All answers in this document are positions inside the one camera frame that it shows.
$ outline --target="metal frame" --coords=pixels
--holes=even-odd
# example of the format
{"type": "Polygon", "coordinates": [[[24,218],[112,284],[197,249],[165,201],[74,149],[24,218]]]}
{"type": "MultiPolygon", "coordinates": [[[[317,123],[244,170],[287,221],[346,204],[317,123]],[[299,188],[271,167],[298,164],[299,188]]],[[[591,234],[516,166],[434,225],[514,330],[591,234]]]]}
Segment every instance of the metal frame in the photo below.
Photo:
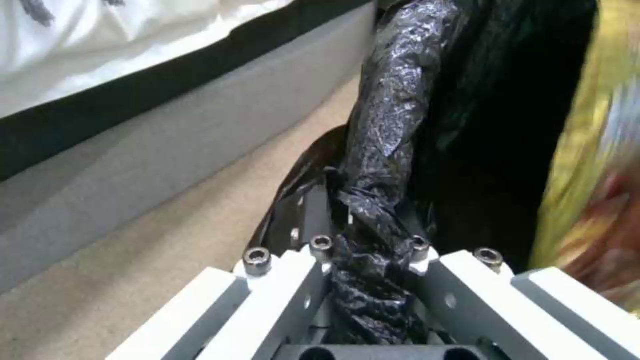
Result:
{"type": "MultiPolygon", "coordinates": [[[[185,360],[196,356],[198,360],[272,360],[305,351],[309,345],[304,344],[317,343],[310,340],[317,336],[310,334],[325,331],[328,324],[327,310],[322,310],[321,304],[326,304],[331,263],[318,261],[308,247],[301,252],[287,251],[273,260],[277,263],[262,277],[240,274],[249,277],[251,286],[232,274],[205,270],[108,360],[185,360]]],[[[640,359],[638,344],[632,339],[638,334],[638,321],[622,316],[612,304],[559,270],[514,279],[514,286],[522,292],[466,251],[432,260],[426,273],[416,270],[409,280],[428,309],[428,318],[446,329],[458,347],[480,348],[480,342],[488,341],[514,360],[640,359]],[[598,316],[594,308],[604,315],[598,316]],[[628,356],[611,352],[611,343],[628,356]]],[[[405,350],[396,354],[403,359],[421,350],[394,349],[405,350]]],[[[340,347],[336,354],[372,350],[375,348],[340,347]]]]}
{"type": "Polygon", "coordinates": [[[432,262],[415,293],[458,343],[489,339],[517,360],[604,359],[467,251],[432,262]]]}
{"type": "Polygon", "coordinates": [[[107,360],[193,359],[248,295],[244,279],[206,268],[107,360]]]}
{"type": "Polygon", "coordinates": [[[557,268],[511,281],[529,299],[608,359],[640,359],[640,322],[557,268]]]}
{"type": "Polygon", "coordinates": [[[315,258],[286,252],[198,360],[271,360],[281,344],[307,335],[326,283],[315,258]]]}

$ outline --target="trash bag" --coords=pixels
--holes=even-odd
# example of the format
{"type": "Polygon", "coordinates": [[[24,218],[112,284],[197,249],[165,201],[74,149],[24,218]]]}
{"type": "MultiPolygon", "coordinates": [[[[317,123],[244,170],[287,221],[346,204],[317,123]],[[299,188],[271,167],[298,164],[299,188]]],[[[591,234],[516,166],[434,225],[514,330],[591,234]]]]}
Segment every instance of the trash bag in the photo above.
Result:
{"type": "MultiPolygon", "coordinates": [[[[473,10],[453,0],[412,1],[397,5],[379,25],[349,118],[344,184],[333,207],[344,206],[355,221],[334,244],[331,342],[426,342],[403,287],[413,234],[396,207],[406,198],[415,134],[429,120],[436,80],[473,10]]],[[[347,217],[340,213],[342,224],[336,222],[345,229],[347,217]]]]}
{"type": "Polygon", "coordinates": [[[405,0],[389,9],[346,128],[303,154],[250,244],[283,253],[298,199],[326,187],[330,342],[426,341],[404,283],[413,234],[441,254],[489,246],[526,267],[596,9],[596,0],[405,0]]]}
{"type": "Polygon", "coordinates": [[[559,141],[532,266],[558,266],[640,316],[640,3],[600,0],[559,141]]]}
{"type": "Polygon", "coordinates": [[[409,193],[424,218],[435,209],[441,254],[490,247],[528,269],[596,11],[596,0],[496,0],[442,78],[409,193]]]}

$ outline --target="beige carpet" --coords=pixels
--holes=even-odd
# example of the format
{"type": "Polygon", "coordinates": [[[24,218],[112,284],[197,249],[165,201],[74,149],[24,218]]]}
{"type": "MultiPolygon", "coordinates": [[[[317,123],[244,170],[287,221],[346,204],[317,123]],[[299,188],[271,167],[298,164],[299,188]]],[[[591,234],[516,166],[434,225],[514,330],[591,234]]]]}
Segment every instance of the beige carpet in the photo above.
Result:
{"type": "Polygon", "coordinates": [[[0,359],[104,359],[205,267],[231,269],[298,156],[343,124],[353,79],[307,120],[0,296],[0,359]]]}

